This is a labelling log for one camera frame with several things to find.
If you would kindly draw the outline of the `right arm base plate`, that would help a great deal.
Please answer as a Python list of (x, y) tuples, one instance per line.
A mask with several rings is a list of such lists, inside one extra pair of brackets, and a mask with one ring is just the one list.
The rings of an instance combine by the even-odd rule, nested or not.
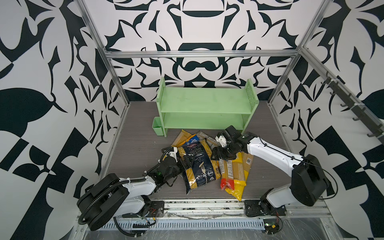
[(285, 206), (275, 208), (266, 200), (245, 200), (245, 215), (250, 218), (261, 216), (285, 216), (287, 209)]

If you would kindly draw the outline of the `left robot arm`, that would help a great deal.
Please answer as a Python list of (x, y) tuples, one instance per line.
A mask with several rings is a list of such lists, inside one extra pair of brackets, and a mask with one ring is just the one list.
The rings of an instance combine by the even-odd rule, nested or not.
[(119, 178), (108, 174), (79, 198), (77, 206), (81, 212), (79, 225), (88, 225), (91, 231), (103, 227), (114, 217), (138, 214), (144, 217), (151, 200), (149, 196), (169, 181), (192, 167), (195, 157), (182, 154), (165, 154), (153, 168), (141, 178)]

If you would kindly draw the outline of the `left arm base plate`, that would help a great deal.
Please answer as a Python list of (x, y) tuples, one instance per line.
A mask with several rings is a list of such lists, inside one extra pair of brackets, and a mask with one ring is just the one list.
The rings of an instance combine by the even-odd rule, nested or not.
[(146, 203), (138, 213), (123, 214), (122, 217), (123, 218), (133, 218), (133, 217), (154, 218), (164, 213), (164, 207), (165, 207), (164, 201), (152, 201), (151, 203)]

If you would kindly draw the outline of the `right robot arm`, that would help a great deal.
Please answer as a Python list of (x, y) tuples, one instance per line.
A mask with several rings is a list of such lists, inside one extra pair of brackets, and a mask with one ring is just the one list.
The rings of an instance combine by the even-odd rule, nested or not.
[(301, 156), (278, 148), (261, 137), (247, 132), (241, 134), (229, 126), (215, 137), (219, 143), (214, 148), (218, 160), (234, 160), (236, 154), (245, 153), (274, 165), (291, 178), (283, 187), (271, 189), (261, 198), (265, 206), (280, 208), (291, 203), (312, 207), (331, 183), (318, 159), (312, 155)]

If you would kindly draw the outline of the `grey blue spaghetti pack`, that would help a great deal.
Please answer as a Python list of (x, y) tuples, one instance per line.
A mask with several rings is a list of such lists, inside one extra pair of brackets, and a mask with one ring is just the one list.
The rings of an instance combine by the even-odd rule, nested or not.
[(219, 142), (217, 142), (214, 138), (210, 137), (209, 135), (205, 134), (202, 131), (197, 132), (196, 135), (200, 140), (206, 140), (206, 142), (207, 142), (208, 146), (211, 148), (211, 150), (215, 147), (221, 146), (221, 144)]

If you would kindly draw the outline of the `black penne pasta bag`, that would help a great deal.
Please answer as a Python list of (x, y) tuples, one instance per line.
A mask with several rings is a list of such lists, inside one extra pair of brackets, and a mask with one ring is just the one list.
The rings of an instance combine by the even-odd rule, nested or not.
[(219, 163), (211, 160), (212, 150), (206, 140), (177, 149), (178, 157), (179, 152), (195, 156), (193, 168), (182, 172), (187, 194), (221, 178)]

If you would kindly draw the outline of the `blue orange pasta bag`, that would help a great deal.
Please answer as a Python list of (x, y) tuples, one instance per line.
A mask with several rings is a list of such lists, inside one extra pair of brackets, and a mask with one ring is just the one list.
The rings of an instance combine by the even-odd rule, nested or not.
[(196, 142), (199, 142), (199, 137), (197, 135), (193, 135), (191, 136), (189, 139), (187, 139), (186, 141), (184, 141), (182, 144), (180, 144), (180, 147), (182, 146), (189, 146), (193, 143), (196, 143)]

